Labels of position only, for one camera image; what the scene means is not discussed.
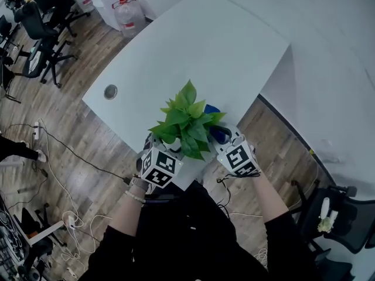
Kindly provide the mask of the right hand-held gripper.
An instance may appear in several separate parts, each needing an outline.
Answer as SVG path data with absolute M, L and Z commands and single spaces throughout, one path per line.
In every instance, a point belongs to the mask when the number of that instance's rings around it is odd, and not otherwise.
M 214 140 L 217 160 L 237 177 L 250 177 L 260 173 L 254 147 L 242 135 L 238 127 L 231 124 L 218 126 L 219 141 Z

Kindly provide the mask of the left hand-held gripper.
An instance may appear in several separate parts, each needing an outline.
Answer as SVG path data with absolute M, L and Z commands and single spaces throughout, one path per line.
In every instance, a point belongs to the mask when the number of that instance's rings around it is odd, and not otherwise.
M 180 170 L 184 163 L 181 153 L 170 153 L 156 148 L 162 141 L 154 133 L 146 138 L 146 147 L 137 155 L 136 167 L 142 180 L 164 189 L 170 183 L 179 184 Z

